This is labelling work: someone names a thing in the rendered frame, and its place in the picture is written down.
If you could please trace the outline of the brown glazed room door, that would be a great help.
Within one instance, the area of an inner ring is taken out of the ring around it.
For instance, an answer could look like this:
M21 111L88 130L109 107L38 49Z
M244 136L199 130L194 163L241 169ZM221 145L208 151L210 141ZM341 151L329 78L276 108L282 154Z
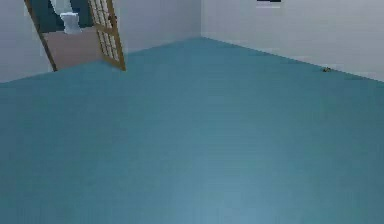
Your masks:
M113 1L88 0L88 5L102 58L120 70L125 71L125 58Z

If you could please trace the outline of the white toilet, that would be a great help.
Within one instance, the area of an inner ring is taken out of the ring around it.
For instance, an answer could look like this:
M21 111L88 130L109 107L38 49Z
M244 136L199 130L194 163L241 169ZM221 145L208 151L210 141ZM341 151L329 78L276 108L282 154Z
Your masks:
M78 34L81 32L81 28L79 26L79 15L74 12L66 12L61 13L60 18L64 24L64 32L66 34Z

